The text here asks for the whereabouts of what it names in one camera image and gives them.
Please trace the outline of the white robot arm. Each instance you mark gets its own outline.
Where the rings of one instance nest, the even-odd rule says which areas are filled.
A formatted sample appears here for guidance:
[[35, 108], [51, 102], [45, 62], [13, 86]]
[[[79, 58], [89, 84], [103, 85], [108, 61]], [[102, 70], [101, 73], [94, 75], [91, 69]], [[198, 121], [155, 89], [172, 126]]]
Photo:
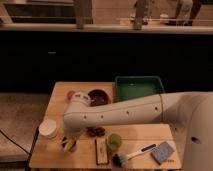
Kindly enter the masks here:
[[95, 107], [76, 92], [63, 113], [64, 133], [73, 139], [91, 126], [160, 122], [187, 132], [182, 171], [213, 171], [213, 92], [155, 94]]

